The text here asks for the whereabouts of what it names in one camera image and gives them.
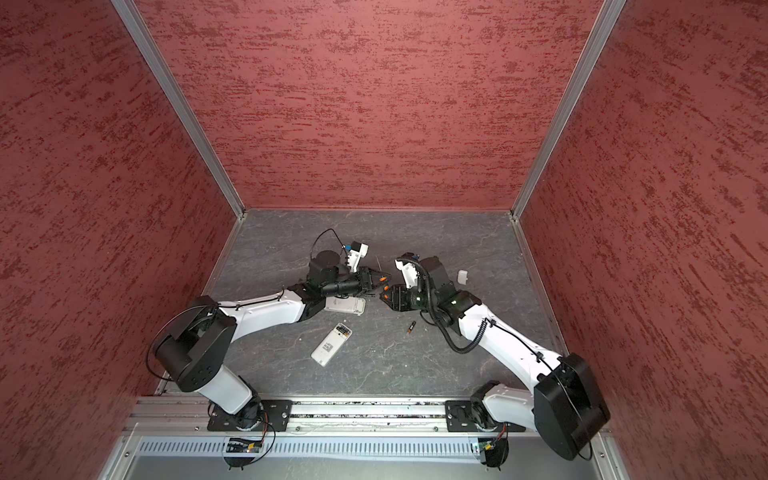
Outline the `orange black screwdriver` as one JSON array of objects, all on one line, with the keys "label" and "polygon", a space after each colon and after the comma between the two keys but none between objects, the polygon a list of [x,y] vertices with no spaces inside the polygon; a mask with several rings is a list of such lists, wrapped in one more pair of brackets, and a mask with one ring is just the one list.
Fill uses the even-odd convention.
[{"label": "orange black screwdriver", "polygon": [[377,262],[377,269],[372,273],[372,278],[376,293],[383,294],[390,289],[391,275],[381,270],[380,262]]}]

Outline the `white remote orange button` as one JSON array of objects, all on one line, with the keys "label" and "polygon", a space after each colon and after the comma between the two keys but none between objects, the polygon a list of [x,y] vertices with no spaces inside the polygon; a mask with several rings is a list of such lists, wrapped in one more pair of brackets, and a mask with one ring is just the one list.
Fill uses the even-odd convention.
[{"label": "white remote orange button", "polygon": [[325,309],[330,312],[360,316],[365,312],[366,300],[358,297],[328,297],[325,299]]}]

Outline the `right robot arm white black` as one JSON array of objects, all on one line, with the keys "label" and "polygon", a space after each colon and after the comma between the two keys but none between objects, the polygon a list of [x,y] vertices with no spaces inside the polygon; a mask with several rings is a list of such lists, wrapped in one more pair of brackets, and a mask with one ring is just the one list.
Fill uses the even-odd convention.
[{"label": "right robot arm white black", "polygon": [[436,256],[406,253],[395,266],[404,281],[381,293],[389,308],[419,312],[453,352],[466,355],[482,348],[521,382],[512,388],[489,381],[473,393],[468,416],[476,428],[522,427],[566,460],[592,448],[610,411],[584,358],[559,354],[515,330],[479,297],[457,288]]}]

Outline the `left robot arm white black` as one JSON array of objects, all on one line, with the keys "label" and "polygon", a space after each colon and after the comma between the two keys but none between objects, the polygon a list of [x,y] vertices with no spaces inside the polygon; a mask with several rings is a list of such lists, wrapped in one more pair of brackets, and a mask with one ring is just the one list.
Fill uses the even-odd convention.
[{"label": "left robot arm white black", "polygon": [[330,299],[357,300],[387,285],[390,275],[361,266],[357,257],[343,263],[325,250],[312,257],[306,279],[280,292],[236,301],[209,296],[169,320],[147,350],[183,392],[206,397],[230,426],[251,431],[265,420],[256,390],[234,374],[224,360],[239,339],[281,325],[306,321],[327,308]]}]

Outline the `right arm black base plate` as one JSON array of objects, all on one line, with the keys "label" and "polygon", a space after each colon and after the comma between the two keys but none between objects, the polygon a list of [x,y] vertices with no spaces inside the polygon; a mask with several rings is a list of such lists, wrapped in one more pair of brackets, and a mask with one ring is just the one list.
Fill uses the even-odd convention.
[{"label": "right arm black base plate", "polygon": [[526,428],[514,423],[496,421],[477,400],[447,400],[444,403],[447,430],[449,432],[478,432],[486,434],[501,433],[503,427],[508,432],[525,432]]}]

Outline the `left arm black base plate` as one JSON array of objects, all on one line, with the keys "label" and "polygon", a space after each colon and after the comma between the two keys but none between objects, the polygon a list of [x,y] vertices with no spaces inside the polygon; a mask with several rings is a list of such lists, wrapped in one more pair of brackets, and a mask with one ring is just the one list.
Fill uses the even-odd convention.
[{"label": "left arm black base plate", "polygon": [[229,414],[213,401],[208,405],[207,430],[211,432],[257,432],[271,426],[277,432],[284,432],[294,402],[291,400],[261,400],[258,405],[252,400],[237,414]]}]

